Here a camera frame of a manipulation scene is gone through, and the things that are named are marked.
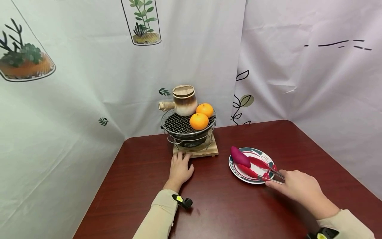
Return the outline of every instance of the plate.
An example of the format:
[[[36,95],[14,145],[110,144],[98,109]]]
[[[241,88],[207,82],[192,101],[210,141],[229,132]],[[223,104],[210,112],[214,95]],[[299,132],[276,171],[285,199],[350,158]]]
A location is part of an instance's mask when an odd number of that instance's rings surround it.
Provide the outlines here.
[[[248,157],[261,159],[262,161],[266,162],[269,165],[269,167],[272,167],[274,165],[272,159],[260,150],[257,150],[255,148],[240,148],[239,150]],[[233,172],[233,174],[239,179],[243,180],[244,182],[247,182],[250,184],[265,183],[265,181],[263,181],[262,179],[254,179],[253,177],[246,175],[240,169],[238,169],[236,163],[233,162],[233,158],[231,155],[228,159],[228,163],[230,165],[230,169]],[[259,168],[253,164],[251,164],[251,170],[253,170],[254,172],[260,175],[263,175],[265,172],[268,172],[268,175],[270,178],[273,178],[275,176],[274,173],[272,173],[271,171]]]

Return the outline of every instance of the wooden handle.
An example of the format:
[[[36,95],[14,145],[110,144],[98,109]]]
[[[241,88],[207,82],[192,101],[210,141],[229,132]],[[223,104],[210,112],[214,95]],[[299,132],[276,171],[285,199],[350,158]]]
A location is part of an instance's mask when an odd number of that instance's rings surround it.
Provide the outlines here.
[[[175,109],[175,103],[170,101],[162,101],[158,103],[158,108],[161,111],[168,111],[171,109]]]

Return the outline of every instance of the teapot lid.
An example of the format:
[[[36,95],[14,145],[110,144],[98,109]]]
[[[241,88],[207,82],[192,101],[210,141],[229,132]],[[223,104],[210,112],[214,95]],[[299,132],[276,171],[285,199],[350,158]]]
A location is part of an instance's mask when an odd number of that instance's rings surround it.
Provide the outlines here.
[[[194,94],[194,92],[195,92],[195,89],[191,85],[176,86],[172,90],[172,94],[175,97],[179,97],[179,98],[184,98],[184,97],[192,96]]]

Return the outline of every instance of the red-brown tabletop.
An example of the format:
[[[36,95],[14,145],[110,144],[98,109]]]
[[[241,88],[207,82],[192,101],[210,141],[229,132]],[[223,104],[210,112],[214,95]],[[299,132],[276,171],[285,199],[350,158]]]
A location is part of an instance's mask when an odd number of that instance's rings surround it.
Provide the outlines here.
[[[178,209],[170,238],[303,238],[317,226],[299,205],[264,185],[233,175],[231,146],[269,155],[279,169],[306,172],[338,207],[349,209],[382,238],[382,202],[289,121],[217,128],[219,155],[192,159],[194,175],[181,195],[191,211]],[[172,145],[165,135],[128,139],[122,146],[75,239],[126,239],[168,179]]]

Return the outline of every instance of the purple sweet potato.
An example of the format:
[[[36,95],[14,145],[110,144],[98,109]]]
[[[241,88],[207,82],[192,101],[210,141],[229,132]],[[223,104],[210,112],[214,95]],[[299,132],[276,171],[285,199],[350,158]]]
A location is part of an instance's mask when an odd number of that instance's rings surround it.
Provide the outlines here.
[[[251,162],[248,157],[234,146],[231,147],[231,156],[236,164],[241,164],[249,168],[251,167]]]

